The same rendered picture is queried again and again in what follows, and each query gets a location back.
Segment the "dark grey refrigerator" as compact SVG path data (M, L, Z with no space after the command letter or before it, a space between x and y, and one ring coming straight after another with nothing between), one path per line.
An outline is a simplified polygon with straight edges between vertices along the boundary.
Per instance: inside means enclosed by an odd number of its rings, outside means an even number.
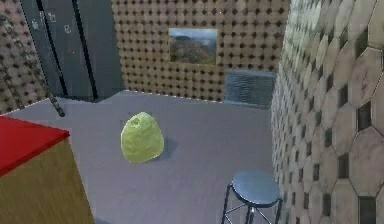
M111 0L79 0L98 99L93 100L71 0L42 0L68 95L47 49L36 0L21 0L43 74L51 92L61 98L99 102L123 90Z

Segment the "red-topped wooden stand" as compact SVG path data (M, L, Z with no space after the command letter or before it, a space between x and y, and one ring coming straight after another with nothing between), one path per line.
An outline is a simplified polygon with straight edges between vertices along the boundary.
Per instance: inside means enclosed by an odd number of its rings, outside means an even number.
M0 224L95 224L69 136L0 116Z

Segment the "yellow-green lumpy object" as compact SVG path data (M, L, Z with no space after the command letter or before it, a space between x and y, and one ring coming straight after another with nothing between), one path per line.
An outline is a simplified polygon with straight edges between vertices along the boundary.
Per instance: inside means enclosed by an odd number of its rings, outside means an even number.
M132 116L122 129L121 151L131 163L145 163L159 157L164 146L158 122L146 112Z

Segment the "framed landscape picture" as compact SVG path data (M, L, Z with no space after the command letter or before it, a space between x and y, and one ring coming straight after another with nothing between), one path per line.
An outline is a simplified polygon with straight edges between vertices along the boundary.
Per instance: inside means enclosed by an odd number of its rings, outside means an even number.
M169 28L170 61L183 64L215 65L217 36L217 30L211 28Z

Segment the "blue round metal stool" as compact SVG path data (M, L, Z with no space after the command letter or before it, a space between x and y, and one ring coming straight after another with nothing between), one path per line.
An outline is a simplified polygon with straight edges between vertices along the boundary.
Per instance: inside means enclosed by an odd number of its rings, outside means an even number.
M228 208L229 195L233 193L242 202L241 205ZM220 224L233 224L229 214L246 206L247 213L244 224L253 224L255 214L258 213L267 224L279 224L283 206L280 189L273 177L263 171L248 169L237 171L226 186L223 210ZM271 222L262 209L277 206L275 219Z

